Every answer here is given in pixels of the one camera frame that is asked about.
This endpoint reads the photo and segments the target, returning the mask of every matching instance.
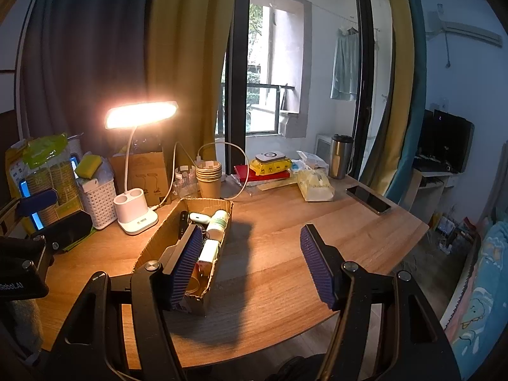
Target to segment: phone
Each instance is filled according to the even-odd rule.
[[[361,186],[350,187],[349,189],[346,189],[346,193],[378,215],[384,214],[391,208],[389,204],[383,202],[379,199],[379,197],[370,193],[367,189],[364,189]]]

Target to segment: hanging towel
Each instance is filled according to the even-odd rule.
[[[358,32],[337,30],[333,61],[332,94],[337,100],[355,100],[358,87]]]

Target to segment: wire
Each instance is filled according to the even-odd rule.
[[[134,136],[134,132],[138,126],[134,126],[132,132],[130,133],[129,142],[127,143],[127,153],[125,154],[125,178],[124,178],[124,193],[127,193],[127,168],[129,167],[129,151],[130,144],[132,143],[132,137]]]
[[[225,145],[230,145],[230,146],[234,146],[236,147],[237,149],[239,149],[243,155],[245,156],[245,161],[247,162],[247,177],[245,178],[245,183],[243,184],[243,187],[240,189],[240,191],[233,197],[227,197],[225,198],[226,201],[232,201],[233,199],[236,199],[238,196],[240,196],[240,194],[243,192],[243,190],[245,189],[245,187],[247,186],[247,182],[248,182],[248,178],[249,178],[249,159],[247,157],[247,155],[245,154],[245,152],[243,151],[243,149],[233,143],[229,143],[229,142],[224,142],[224,141],[220,141],[220,142],[211,142],[211,143],[206,143],[204,144],[203,146],[201,146],[199,148],[199,150],[197,151],[197,155],[199,156],[199,152],[201,152],[201,150],[206,147],[206,146],[211,146],[211,145],[215,145],[215,144],[225,144]],[[161,200],[161,202],[155,206],[152,206],[150,209],[151,210],[156,210],[157,208],[160,208],[164,202],[166,201],[166,199],[168,198],[169,194],[171,193],[171,189],[173,188],[173,182],[175,180],[175,159],[176,159],[176,146],[177,145],[180,145],[180,147],[182,148],[182,150],[185,152],[185,154],[187,155],[187,157],[190,159],[191,161],[191,165],[196,167],[195,165],[195,162],[194,162],[194,159],[192,159],[189,155],[189,153],[185,150],[184,146],[182,145],[182,143],[180,142],[175,142],[175,147],[173,148],[173,170],[171,171],[171,183],[169,184],[169,190],[168,190],[168,193],[166,193],[166,196],[164,197],[164,199]]]
[[[446,30],[444,31],[444,33],[445,33],[444,40],[446,42],[446,56],[448,57],[448,63],[446,63],[445,68],[450,68],[451,63],[450,63],[450,50],[448,48],[448,33],[446,32]]]

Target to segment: wooden floor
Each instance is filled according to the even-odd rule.
[[[463,263],[464,261],[460,257],[446,256],[441,252],[433,235],[427,234],[394,269],[394,272],[400,269],[410,271],[422,288],[434,312],[441,318],[455,290]],[[378,346],[380,307],[380,305],[372,306],[369,335],[359,379],[365,379],[372,375]],[[190,381],[194,378],[210,381],[264,381],[268,375],[276,373],[281,365],[292,357],[324,354],[336,322],[337,315],[279,345],[237,360],[215,365],[211,369],[190,373],[189,379]]]

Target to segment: white lamp base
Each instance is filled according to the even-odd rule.
[[[157,214],[151,209],[148,209],[148,212],[146,212],[144,215],[131,220],[130,222],[126,222],[125,224],[118,221],[118,224],[127,235],[138,235],[141,232],[147,230],[149,227],[154,226],[157,222]]]
[[[154,226],[157,214],[148,208],[143,189],[136,187],[113,199],[118,224],[128,235],[137,235]]]

